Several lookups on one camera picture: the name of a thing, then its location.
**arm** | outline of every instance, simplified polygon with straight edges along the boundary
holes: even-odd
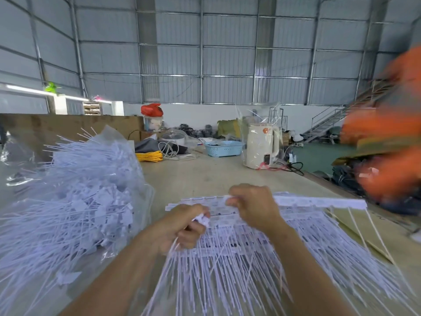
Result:
[[[179,205],[141,231],[60,316],[126,315],[157,255],[168,252],[176,237],[182,248],[195,246],[205,227],[192,219],[201,213],[207,208]]]
[[[275,248],[297,315],[354,315],[295,230],[283,220],[268,187],[241,184],[231,187],[229,194],[234,197],[227,205],[237,207],[241,218],[265,233]]]

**green floor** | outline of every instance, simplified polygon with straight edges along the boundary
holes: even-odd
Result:
[[[354,146],[329,143],[305,143],[304,147],[292,147],[297,155],[297,162],[303,163],[307,172],[323,171],[332,174],[332,162],[340,156],[355,151]]]

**electric kettle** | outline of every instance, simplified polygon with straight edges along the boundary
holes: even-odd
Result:
[[[269,123],[254,123],[248,126],[245,165],[251,169],[267,169],[278,157],[282,146],[279,127]]]

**yellow cable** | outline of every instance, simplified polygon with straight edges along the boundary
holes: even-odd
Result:
[[[137,160],[139,162],[159,162],[162,161],[161,151],[149,152],[149,153],[136,153]]]

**hand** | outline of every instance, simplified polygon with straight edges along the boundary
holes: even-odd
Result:
[[[229,189],[229,195],[233,197],[225,204],[237,207],[240,217],[251,227],[267,234],[273,228],[288,226],[267,186],[234,185]]]
[[[207,217],[211,216],[209,209],[203,205],[180,204],[151,225],[151,228],[154,228],[158,233],[156,239],[160,252],[167,254],[176,237],[178,237],[178,250],[195,247],[200,235],[206,231],[205,226],[192,221],[193,218],[200,214],[204,214]]]

